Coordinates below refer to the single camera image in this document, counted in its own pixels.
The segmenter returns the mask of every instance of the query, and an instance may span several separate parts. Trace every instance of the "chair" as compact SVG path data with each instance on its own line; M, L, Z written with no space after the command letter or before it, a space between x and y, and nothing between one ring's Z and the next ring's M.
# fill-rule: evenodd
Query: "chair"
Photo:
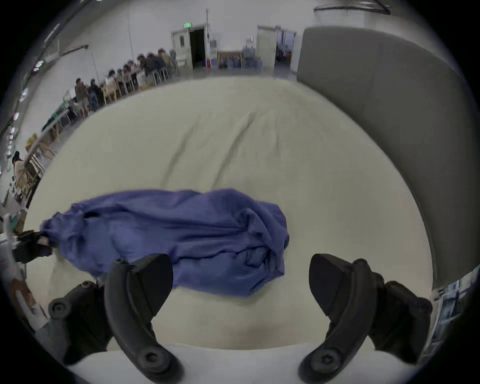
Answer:
M117 91L119 91L119 86L117 85L117 83L112 83L104 86L102 88L102 91L105 104L107 104L107 97L110 98L110 102L113 102L112 95L115 97L115 101L117 101Z
M166 67L161 69L160 74L163 75L163 79L167 81L167 77L170 79L170 74L168 73L168 69Z
M153 79L153 85L157 86L158 83L162 82L162 78L160 77L160 74L158 73L157 70L154 70L151 72L152 74L152 79Z
M123 75L123 84L125 84L125 92L128 93L128 85L130 86L130 92L135 91L133 86L132 76L129 73Z
M179 64L183 62L183 66L184 67L187 67L188 68L188 61L187 61L187 57L186 56L181 56L181 57L176 57L176 60L175 60L175 67L177 69L177 72L179 70Z

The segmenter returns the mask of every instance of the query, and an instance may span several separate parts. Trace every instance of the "white table surface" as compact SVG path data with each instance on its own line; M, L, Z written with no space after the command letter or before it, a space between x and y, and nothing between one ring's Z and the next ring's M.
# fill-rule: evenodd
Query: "white table surface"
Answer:
M430 247L404 180L356 123L299 83L212 77L100 110L52 161L25 229L77 201L148 188L234 188L278 204L290 233L285 275L247 299L173 290L153 319L163 343L256 349L321 342L329 321L308 286L315 253L364 258L386 281L430 295ZM27 274L44 306L89 278L54 256L29 263Z

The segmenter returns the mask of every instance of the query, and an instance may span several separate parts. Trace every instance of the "table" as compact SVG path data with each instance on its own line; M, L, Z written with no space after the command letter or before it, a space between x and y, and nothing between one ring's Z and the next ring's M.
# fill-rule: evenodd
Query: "table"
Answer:
M57 131L57 140L60 144L60 136L59 136L59 129L57 123L60 122L60 119L67 115L68 109L64 110L61 114L59 114L55 120L53 120L40 134L40 136L35 140L35 142L32 144L30 147L30 150L27 153L27 156L25 156L24 162L28 163L30 160L34 161L35 164L45 172L43 167L40 165L40 163L34 158L33 154L37 151L37 149L43 144L43 139L49 134L49 132L55 128Z
M243 52L242 51L217 51L216 53L216 64L220 68L221 63L223 63L223 58L233 57L240 60L240 67L243 68Z

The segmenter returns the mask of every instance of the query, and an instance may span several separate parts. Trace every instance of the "metal chair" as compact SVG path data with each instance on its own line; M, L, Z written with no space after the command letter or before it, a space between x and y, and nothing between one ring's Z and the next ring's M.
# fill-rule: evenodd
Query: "metal chair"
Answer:
M158 83L162 82L162 78L161 78L161 76L160 76L160 74L158 73L157 70L152 71L151 74L152 74L152 79L153 79L153 85L154 86L157 86Z
M161 69L160 74L163 75L163 79L167 81L167 77L170 79L170 74L168 73L168 69L166 67Z
M130 86L130 92L135 91L135 88L133 86L132 76L129 73L126 73L126 74L123 75L123 84L125 85L125 92L126 93L129 93L128 85Z

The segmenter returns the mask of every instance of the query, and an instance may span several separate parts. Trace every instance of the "doorway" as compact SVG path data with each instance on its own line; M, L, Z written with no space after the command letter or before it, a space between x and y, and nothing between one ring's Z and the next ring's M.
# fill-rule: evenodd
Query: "doorway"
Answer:
M277 28L258 26L257 29L257 57L264 68L275 66Z
M206 66L205 61L205 31L203 28L190 31L190 46L192 49L192 66Z
M289 68L296 32L279 29L276 35L275 68Z
M177 57L178 66L192 68L192 55L190 53L190 34L188 29L172 32L172 45Z

